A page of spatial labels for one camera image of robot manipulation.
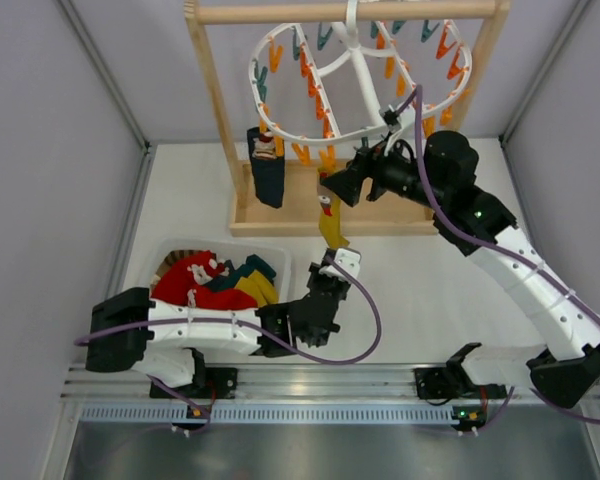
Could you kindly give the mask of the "mustard sock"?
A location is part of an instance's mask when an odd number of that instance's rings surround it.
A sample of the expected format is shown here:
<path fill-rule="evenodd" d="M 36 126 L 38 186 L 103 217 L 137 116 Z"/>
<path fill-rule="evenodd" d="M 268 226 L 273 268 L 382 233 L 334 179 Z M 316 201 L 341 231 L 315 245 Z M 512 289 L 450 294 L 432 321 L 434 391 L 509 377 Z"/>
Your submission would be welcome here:
<path fill-rule="evenodd" d="M 328 170 L 318 169 L 317 198 L 321 207 L 318 228 L 330 249 L 346 248 L 350 242 L 341 232 L 341 200 L 321 183 L 329 175 Z"/>
<path fill-rule="evenodd" d="M 277 304 L 279 296 L 274 285 L 260 272 L 254 271 L 248 277 L 241 277 L 235 289 L 253 298 L 258 307 Z"/>

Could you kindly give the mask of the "dark navy sock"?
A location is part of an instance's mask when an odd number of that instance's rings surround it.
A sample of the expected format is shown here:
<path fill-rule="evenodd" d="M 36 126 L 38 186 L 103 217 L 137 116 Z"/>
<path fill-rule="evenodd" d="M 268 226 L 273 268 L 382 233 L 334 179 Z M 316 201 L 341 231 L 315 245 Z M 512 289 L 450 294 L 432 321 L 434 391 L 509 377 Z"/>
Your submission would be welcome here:
<path fill-rule="evenodd" d="M 276 154 L 271 132 L 262 133 L 258 126 L 247 130 L 249 163 L 256 198 L 264 205 L 279 209 L 284 197 L 284 156 Z"/>

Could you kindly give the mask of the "teal sock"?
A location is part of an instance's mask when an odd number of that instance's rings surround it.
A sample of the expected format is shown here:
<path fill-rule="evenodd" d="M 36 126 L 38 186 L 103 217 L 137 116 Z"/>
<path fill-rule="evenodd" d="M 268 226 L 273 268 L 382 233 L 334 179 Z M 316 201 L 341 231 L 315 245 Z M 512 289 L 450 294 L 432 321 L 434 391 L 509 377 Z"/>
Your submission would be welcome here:
<path fill-rule="evenodd" d="M 254 272 L 260 273 L 271 285 L 275 284 L 276 271 L 256 254 L 248 255 L 238 267 L 231 260 L 224 261 L 223 265 L 224 269 L 205 284 L 212 292 L 233 289 L 242 278 L 249 278 Z"/>

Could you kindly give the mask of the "white round clip hanger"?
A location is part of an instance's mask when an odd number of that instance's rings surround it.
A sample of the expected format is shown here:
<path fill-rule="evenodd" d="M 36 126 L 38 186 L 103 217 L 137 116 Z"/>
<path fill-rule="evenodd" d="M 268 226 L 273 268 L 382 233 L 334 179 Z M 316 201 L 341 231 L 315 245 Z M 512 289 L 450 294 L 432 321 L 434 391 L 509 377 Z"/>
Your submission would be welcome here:
<path fill-rule="evenodd" d="M 381 113 L 415 102 L 425 69 L 438 74 L 421 117 L 446 125 L 473 88 L 476 49 L 459 16 L 386 14 L 365 19 L 363 2 L 345 3 L 340 21 L 281 23 L 255 45 L 248 84 L 262 133 L 302 156 L 371 138 L 388 128 Z"/>

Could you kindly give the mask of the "red sock with white pattern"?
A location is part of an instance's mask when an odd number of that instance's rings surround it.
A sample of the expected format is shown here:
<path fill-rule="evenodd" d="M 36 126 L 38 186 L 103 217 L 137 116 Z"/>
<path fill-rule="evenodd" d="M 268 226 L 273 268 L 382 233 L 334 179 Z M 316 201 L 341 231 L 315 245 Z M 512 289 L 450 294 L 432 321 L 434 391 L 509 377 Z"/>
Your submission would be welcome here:
<path fill-rule="evenodd" d="M 187 292 L 187 301 L 189 307 L 221 311 L 245 310 L 258 306 L 253 297 L 240 290 L 213 292 L 203 286 L 190 289 Z"/>

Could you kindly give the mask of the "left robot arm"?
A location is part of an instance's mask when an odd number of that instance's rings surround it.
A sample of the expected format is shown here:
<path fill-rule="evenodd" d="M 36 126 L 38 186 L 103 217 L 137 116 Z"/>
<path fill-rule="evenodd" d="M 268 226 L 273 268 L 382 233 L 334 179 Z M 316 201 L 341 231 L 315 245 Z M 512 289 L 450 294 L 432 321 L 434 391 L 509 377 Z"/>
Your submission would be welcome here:
<path fill-rule="evenodd" d="M 336 313 L 360 261 L 355 250 L 329 250 L 310 266 L 302 298 L 244 310 L 178 306 L 133 287 L 93 308 L 82 342 L 85 367 L 95 373 L 135 371 L 179 388 L 204 383 L 206 350 L 277 358 L 299 343 L 321 347 L 340 329 Z"/>

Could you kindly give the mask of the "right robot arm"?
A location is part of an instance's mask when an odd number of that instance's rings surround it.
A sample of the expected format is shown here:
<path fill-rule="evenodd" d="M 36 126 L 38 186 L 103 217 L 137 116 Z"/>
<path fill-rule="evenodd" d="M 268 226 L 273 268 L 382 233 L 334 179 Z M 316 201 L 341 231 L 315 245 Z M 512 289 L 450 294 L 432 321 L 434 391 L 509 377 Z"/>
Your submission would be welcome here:
<path fill-rule="evenodd" d="M 321 185 L 354 207 L 390 192 L 433 210 L 438 233 L 509 295 L 542 337 L 531 347 L 469 343 L 450 357 L 447 382 L 460 393 L 482 386 L 527 388 L 556 407 L 574 407 L 600 381 L 600 316 L 553 272 L 515 216 L 476 184 L 477 151 L 443 130 L 424 144 L 361 147 Z"/>

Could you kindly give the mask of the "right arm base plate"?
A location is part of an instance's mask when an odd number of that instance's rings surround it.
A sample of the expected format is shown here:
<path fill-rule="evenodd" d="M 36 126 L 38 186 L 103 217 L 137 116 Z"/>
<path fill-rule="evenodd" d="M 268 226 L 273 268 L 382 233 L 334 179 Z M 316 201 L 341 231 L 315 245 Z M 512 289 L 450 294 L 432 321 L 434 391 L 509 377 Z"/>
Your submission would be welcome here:
<path fill-rule="evenodd" d="M 459 369 L 427 367 L 414 370 L 416 393 L 420 400 L 441 406 L 453 400 L 500 400 L 507 396 L 503 385 L 475 385 Z"/>

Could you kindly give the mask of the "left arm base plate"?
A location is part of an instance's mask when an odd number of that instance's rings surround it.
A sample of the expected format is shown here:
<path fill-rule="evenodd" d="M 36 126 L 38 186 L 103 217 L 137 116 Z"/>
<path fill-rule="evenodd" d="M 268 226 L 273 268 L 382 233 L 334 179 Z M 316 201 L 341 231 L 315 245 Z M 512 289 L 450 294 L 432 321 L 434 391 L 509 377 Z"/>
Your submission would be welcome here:
<path fill-rule="evenodd" d="M 201 368 L 191 383 L 172 390 L 189 399 L 233 399 L 238 386 L 238 370 L 229 367 Z"/>

